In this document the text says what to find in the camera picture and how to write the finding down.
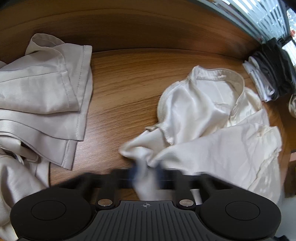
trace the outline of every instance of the black circular cap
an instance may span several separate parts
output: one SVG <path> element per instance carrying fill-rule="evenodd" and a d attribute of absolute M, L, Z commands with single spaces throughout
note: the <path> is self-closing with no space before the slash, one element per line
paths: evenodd
<path fill-rule="evenodd" d="M 18 236 L 58 241 L 81 232 L 91 219 L 91 207 L 76 190 L 48 188 L 18 201 L 10 221 Z"/>
<path fill-rule="evenodd" d="M 231 240 L 273 237 L 279 208 L 267 198 L 240 188 L 217 190 L 200 208 L 200 218 L 214 233 Z"/>
<path fill-rule="evenodd" d="M 54 220 L 64 215 L 66 206 L 59 201 L 41 201 L 31 210 L 32 215 L 40 220 Z"/>
<path fill-rule="evenodd" d="M 229 203 L 225 210 L 230 217 L 237 220 L 252 220 L 260 214 L 260 209 L 255 204 L 246 201 Z"/>

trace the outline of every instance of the round metal screw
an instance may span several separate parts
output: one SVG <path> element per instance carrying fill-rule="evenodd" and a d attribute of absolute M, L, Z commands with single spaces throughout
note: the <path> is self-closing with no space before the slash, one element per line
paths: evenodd
<path fill-rule="evenodd" d="M 100 199 L 98 201 L 98 204 L 103 206 L 103 207 L 107 207 L 110 206 L 113 202 L 110 199 Z"/>
<path fill-rule="evenodd" d="M 184 207 L 190 207 L 194 204 L 194 202 L 190 199 L 183 199 L 179 203 L 180 203 L 180 205 L 182 205 Z"/>

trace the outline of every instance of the wood grain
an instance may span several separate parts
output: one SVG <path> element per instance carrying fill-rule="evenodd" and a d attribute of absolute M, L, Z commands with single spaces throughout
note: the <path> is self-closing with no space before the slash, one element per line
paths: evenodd
<path fill-rule="evenodd" d="M 197 50 L 238 59 L 259 43 L 231 22 L 187 0 L 25 0 L 0 11 L 0 60 L 25 53 L 35 33 L 92 45 Z"/>
<path fill-rule="evenodd" d="M 255 90 L 241 60 L 217 54 L 167 49 L 94 53 L 91 61 L 94 92 L 85 139 L 77 145 L 72 171 L 51 165 L 51 184 L 85 171 L 108 173 L 113 168 L 129 166 L 118 148 L 157 122 L 156 108 L 162 92 L 170 84 L 186 78 L 196 65 L 232 69 L 245 78 L 246 86 Z M 278 126 L 283 137 L 279 162 L 284 176 L 290 152 L 285 129 L 274 103 L 264 106 L 271 125 Z M 126 198 L 137 198 L 133 191 L 129 192 Z"/>

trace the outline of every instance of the silver bolt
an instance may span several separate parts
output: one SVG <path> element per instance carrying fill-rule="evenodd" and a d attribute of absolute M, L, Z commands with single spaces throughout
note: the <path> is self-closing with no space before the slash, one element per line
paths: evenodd
<path fill-rule="evenodd" d="M 180 205 L 182 205 L 184 207 L 190 207 L 194 204 L 194 202 L 190 199 L 183 199 L 179 203 L 180 203 Z"/>
<path fill-rule="evenodd" d="M 107 207 L 110 206 L 113 202 L 110 199 L 100 199 L 98 201 L 98 204 L 103 206 L 103 207 Z"/>

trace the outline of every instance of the crosshair symbol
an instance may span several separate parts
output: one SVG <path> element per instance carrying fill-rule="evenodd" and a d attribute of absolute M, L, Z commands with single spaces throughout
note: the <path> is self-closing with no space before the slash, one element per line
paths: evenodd
<path fill-rule="evenodd" d="M 148 208 L 148 207 L 150 207 L 150 206 L 152 206 L 152 205 L 150 205 L 149 203 L 144 203 L 144 204 L 141 205 L 141 206 L 143 206 L 143 207 L 145 207 L 145 208 Z"/>

